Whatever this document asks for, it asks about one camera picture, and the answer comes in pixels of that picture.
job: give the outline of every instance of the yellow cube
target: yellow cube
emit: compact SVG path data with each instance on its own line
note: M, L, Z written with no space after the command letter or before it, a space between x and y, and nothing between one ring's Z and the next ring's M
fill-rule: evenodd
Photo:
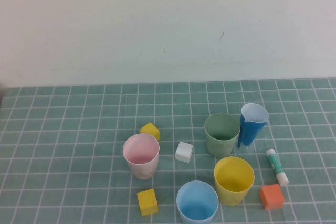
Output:
M159 211L154 189L139 192L138 201L142 216L151 215Z
M160 131L152 123L146 124L140 129L140 133L146 133L154 136L158 141L160 140Z

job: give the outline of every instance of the blue cup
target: blue cup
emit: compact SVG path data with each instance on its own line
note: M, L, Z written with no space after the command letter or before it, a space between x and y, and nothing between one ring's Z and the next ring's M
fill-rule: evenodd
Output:
M268 122L268 118L268 111L259 104L247 103L242 107L238 149L241 143L248 147L253 142L259 131Z
M211 185L194 180L179 189L176 204L184 224L209 224L218 209L218 196Z

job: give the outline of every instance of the green cup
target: green cup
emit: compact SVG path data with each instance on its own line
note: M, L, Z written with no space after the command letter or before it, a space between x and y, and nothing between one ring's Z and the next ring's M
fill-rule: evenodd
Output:
M206 147L215 157L225 157L232 151L239 133L240 124L233 116L218 113L205 121Z

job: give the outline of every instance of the white cube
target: white cube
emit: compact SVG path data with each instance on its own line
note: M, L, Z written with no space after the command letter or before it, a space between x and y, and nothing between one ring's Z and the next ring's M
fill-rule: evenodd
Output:
M193 153L193 145L180 142L175 153L177 160L189 163L191 154Z

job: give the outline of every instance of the orange block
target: orange block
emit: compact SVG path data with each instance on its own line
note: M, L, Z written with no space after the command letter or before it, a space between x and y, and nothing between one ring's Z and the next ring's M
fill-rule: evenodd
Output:
M278 184L262 186L259 197L265 210L280 208L285 202L285 197Z

